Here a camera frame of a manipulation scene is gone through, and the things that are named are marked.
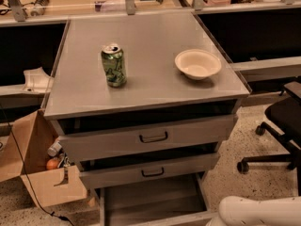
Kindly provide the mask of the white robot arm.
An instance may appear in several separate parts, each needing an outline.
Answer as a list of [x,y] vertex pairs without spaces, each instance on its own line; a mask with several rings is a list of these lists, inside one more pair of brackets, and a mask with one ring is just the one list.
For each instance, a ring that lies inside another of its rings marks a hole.
[[301,226],[301,197],[254,201],[228,196],[206,226]]

